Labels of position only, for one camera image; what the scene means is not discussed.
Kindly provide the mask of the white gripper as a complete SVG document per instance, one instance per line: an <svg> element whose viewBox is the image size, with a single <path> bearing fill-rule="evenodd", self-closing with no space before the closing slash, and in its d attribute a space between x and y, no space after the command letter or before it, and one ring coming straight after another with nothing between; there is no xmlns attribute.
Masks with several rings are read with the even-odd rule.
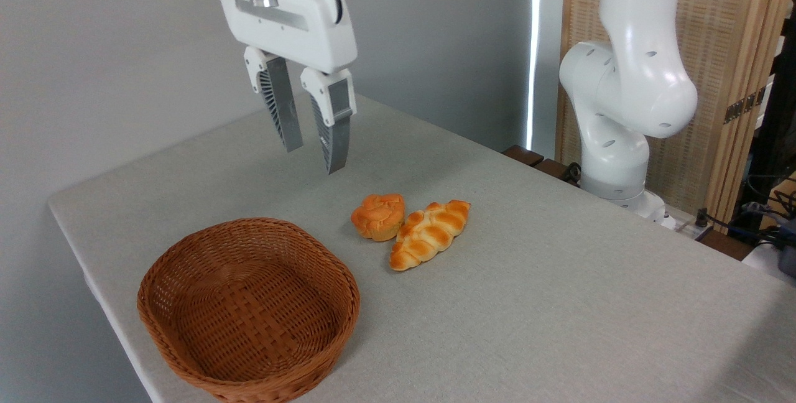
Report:
<svg viewBox="0 0 796 403"><path fill-rule="evenodd" d="M287 152L301 148L302 133L285 59L307 66L300 79L313 105L326 171L341 170L356 114L351 72L344 68L358 55L345 1L221 0L221 6L233 37L248 45L251 88L264 100Z"/></svg>

